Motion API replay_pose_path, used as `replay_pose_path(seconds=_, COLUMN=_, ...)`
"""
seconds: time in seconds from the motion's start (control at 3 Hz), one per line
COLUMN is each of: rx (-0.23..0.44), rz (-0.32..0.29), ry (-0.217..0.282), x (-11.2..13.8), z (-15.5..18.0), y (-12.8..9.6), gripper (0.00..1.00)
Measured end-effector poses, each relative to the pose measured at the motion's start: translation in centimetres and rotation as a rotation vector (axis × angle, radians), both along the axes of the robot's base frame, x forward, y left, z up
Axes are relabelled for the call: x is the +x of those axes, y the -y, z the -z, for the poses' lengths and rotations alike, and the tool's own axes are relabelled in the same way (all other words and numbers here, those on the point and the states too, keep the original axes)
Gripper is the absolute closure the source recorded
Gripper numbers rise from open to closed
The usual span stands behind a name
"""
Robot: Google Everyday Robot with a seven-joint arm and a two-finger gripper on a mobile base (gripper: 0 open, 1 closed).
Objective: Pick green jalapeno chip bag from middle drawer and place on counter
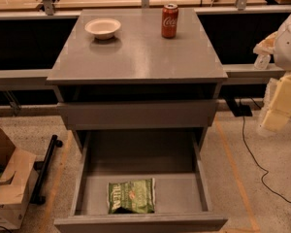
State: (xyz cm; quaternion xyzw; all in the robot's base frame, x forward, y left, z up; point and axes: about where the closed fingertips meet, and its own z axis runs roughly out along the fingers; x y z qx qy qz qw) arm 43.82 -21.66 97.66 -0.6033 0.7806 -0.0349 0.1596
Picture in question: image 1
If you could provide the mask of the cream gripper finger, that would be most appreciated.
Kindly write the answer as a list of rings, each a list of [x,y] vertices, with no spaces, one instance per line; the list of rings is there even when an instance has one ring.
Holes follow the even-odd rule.
[[[262,40],[260,43],[258,43],[254,47],[253,52],[262,55],[273,54],[275,52],[276,34],[277,32],[274,32],[266,37],[264,40]]]
[[[277,133],[291,117],[291,73],[271,82],[270,86],[275,90],[269,92],[270,100],[265,103],[265,112],[261,117],[260,130],[263,133]]]

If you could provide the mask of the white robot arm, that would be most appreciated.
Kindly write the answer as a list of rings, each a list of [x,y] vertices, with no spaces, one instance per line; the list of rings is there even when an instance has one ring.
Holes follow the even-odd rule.
[[[253,52],[258,55],[272,54],[275,66],[285,71],[276,82],[269,82],[264,98],[258,132],[264,136],[279,132],[291,117],[291,14]]]

